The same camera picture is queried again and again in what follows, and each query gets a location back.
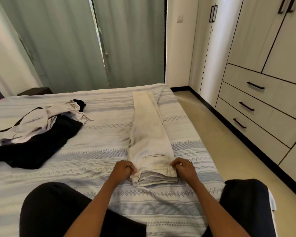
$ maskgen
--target light switch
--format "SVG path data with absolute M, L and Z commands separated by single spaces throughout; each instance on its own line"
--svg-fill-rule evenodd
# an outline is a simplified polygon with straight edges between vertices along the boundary
M 176 20 L 177 23 L 183 22 L 183 16 L 178 16 L 178 19 Z

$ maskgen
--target pant leg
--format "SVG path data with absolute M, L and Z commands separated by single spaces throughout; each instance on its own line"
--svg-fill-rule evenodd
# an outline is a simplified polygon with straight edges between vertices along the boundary
M 269 190 L 257 179 L 227 180 L 221 206 L 251 237 L 276 237 Z M 203 237 L 212 237 L 208 227 Z
M 44 183 L 25 198 L 20 237 L 63 237 L 91 199 L 64 183 Z M 107 210 L 101 236 L 146 236 L 146 225 Z

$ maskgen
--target bed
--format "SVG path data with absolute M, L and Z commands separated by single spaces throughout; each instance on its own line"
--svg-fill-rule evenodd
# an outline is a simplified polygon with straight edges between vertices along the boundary
M 38 185 L 66 183 L 93 198 L 107 180 L 114 164 L 127 159 L 129 134 L 134 118 L 132 92 L 153 92 L 174 156 L 193 162 L 199 179 L 219 200 L 224 181 L 193 124 L 165 84 L 119 89 L 79 91 L 0 100 L 0 130 L 11 127 L 38 106 L 81 99 L 93 119 L 40 169 L 11 168 L 0 162 L 0 236 L 18 236 L 19 215 L 27 194 Z M 147 236 L 201 236 L 206 220 L 193 190 L 182 180 L 156 184 L 148 190 L 126 181 L 114 191 L 109 209 L 147 224 Z

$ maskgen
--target floor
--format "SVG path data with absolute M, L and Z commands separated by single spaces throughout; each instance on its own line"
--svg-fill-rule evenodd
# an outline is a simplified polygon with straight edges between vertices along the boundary
M 296 237 L 296 195 L 191 92 L 174 94 L 192 121 L 222 178 L 255 178 L 266 184 L 277 205 L 274 214 L 278 236 Z

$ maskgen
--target person's right arm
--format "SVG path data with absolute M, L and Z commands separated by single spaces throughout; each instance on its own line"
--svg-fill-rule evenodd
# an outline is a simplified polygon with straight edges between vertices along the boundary
M 195 191 L 213 237 L 250 237 L 245 229 L 207 191 L 189 160 L 177 158 L 171 166 L 177 169 L 179 176 Z

